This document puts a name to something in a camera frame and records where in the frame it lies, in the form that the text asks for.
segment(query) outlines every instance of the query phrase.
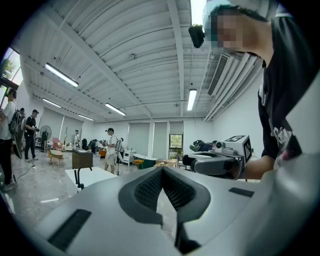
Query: glossy floor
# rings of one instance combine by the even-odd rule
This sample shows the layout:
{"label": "glossy floor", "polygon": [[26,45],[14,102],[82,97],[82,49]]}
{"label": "glossy floor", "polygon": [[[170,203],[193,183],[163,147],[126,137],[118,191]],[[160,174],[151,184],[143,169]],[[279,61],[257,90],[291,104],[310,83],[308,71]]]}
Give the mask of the glossy floor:
{"label": "glossy floor", "polygon": [[[72,168],[72,153],[64,152],[63,160],[48,158],[43,152],[37,153],[38,160],[32,163],[25,162],[11,155],[12,170],[17,180],[17,187],[6,191],[7,199],[12,202],[11,208],[15,216],[23,224],[34,228],[48,213],[69,198],[65,170]],[[104,168],[105,160],[93,156],[93,166]],[[130,166],[130,172],[136,172],[136,166]],[[128,165],[119,166],[119,175],[128,174]],[[4,175],[0,173],[1,183]],[[158,198],[157,212],[163,217],[163,231],[173,241],[172,230],[176,223],[177,213],[162,190]]]}

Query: black t-shirt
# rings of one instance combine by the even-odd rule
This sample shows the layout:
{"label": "black t-shirt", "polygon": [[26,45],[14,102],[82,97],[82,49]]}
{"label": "black t-shirt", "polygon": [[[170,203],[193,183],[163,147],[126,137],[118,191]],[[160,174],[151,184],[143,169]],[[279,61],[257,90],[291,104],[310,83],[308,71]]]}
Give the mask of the black t-shirt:
{"label": "black t-shirt", "polygon": [[283,161],[301,154],[286,116],[309,88],[317,73],[317,64],[293,18],[275,18],[271,27],[274,52],[264,69],[258,110],[263,127],[262,156],[274,158],[274,169],[277,169]]}
{"label": "black t-shirt", "polygon": [[[32,118],[32,116],[29,116],[27,119],[26,119],[26,122],[25,122],[26,125],[32,127],[32,126],[36,126],[36,119],[35,118]],[[29,130],[27,128],[25,128],[25,131],[27,132],[28,135],[30,136],[33,136],[35,134],[35,131],[34,130]]]}

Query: camera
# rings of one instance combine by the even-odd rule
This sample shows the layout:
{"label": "camera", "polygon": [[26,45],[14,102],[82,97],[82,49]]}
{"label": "camera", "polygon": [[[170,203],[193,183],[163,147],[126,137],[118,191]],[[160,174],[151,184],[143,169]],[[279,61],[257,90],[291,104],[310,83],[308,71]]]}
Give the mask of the camera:
{"label": "camera", "polygon": [[215,152],[221,153],[223,148],[225,147],[225,143],[223,141],[217,141],[215,144]]}

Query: box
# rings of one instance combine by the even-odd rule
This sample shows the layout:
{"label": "box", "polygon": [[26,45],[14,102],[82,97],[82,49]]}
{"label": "box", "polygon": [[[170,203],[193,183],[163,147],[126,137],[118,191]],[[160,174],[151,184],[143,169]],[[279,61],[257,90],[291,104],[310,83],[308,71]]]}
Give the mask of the box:
{"label": "box", "polygon": [[176,167],[178,168],[178,160],[177,159],[157,159],[155,160],[154,167]]}

